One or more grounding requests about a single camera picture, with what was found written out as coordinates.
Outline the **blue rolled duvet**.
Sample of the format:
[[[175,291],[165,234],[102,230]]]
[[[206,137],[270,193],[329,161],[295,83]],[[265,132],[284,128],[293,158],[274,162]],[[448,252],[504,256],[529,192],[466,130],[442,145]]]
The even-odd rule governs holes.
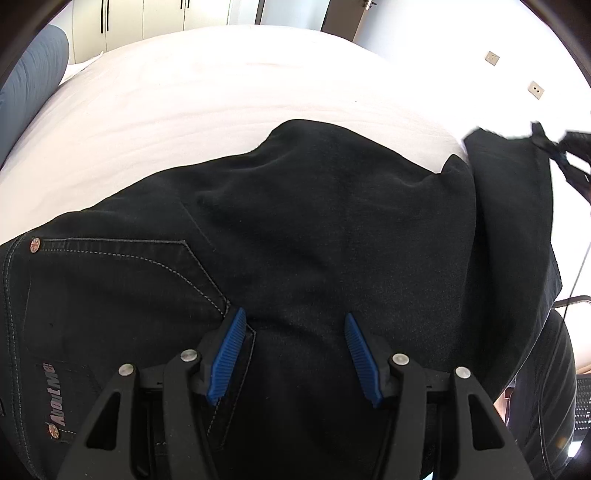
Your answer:
[[[1,165],[60,84],[69,60],[66,34],[47,25],[18,60],[1,89]]]

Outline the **dark brown door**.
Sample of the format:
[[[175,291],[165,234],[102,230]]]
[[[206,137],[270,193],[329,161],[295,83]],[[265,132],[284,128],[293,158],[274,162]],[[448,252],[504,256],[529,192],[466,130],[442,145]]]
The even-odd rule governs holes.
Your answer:
[[[321,31],[353,41],[363,16],[375,5],[376,2],[370,0],[331,0]]]

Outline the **cream wardrobe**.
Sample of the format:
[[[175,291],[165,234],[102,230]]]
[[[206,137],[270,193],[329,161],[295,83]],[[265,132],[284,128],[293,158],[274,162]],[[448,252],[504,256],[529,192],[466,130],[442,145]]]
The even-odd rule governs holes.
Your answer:
[[[70,46],[70,61],[152,37],[212,26],[259,23],[263,1],[74,0],[58,15]]]

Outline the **black denim pants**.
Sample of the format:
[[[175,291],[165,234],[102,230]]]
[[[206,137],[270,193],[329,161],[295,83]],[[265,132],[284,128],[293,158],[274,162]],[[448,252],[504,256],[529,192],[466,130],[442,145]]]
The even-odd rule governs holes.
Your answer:
[[[118,367],[169,361],[232,308],[247,337],[205,427],[219,474],[368,479],[387,419],[353,316],[497,397],[561,288],[548,156],[476,130],[431,172],[344,128],[288,121],[252,152],[151,175],[1,248],[1,430],[53,479]]]

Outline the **upper beige wall socket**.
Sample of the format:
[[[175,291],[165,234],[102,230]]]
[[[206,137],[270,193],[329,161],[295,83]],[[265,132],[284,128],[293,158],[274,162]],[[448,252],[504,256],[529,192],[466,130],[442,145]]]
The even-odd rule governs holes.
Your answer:
[[[493,52],[489,51],[489,52],[487,53],[486,57],[485,57],[485,60],[486,60],[486,61],[487,61],[489,64],[491,64],[491,65],[495,66],[495,65],[498,63],[498,61],[499,61],[499,56],[498,56],[497,54],[495,54],[495,53],[493,53]]]

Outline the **beige wall socket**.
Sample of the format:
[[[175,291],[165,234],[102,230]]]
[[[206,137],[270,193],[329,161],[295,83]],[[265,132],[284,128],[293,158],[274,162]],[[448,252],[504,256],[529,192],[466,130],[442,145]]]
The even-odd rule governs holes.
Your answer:
[[[491,65],[495,66],[495,65],[498,63],[498,61],[499,61],[499,56],[498,56],[497,54],[495,54],[495,53],[493,53],[493,52],[489,51],[489,52],[487,53],[486,57],[485,57],[485,60],[486,60],[486,61],[487,61],[489,64],[491,64]]]
[[[544,94],[544,89],[537,84],[535,81],[532,81],[528,87],[528,91],[536,98],[540,99]]]

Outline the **white bed mattress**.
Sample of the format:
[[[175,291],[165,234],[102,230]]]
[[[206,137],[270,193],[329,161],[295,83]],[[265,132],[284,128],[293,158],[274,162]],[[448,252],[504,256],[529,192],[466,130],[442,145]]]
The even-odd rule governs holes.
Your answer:
[[[551,137],[590,126],[560,65],[544,94],[484,63],[430,65],[288,27],[211,27],[103,53],[57,87],[1,169],[1,236],[96,204],[168,168],[255,149],[281,123],[342,126],[433,171],[475,128]]]

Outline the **person's dark trouser leg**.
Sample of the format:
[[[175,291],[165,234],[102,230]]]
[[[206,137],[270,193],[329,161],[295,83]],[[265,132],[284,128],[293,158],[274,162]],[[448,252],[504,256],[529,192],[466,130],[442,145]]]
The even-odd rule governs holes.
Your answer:
[[[556,479],[568,462],[575,429],[576,367],[562,316],[549,313],[517,374],[508,427],[535,479]]]

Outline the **lower beige wall socket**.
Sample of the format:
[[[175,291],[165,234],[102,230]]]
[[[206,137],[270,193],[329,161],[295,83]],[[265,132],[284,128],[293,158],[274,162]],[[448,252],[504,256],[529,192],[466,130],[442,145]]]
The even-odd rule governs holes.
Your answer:
[[[535,81],[532,81],[528,87],[528,91],[536,98],[540,99],[544,94],[544,89],[537,84]]]

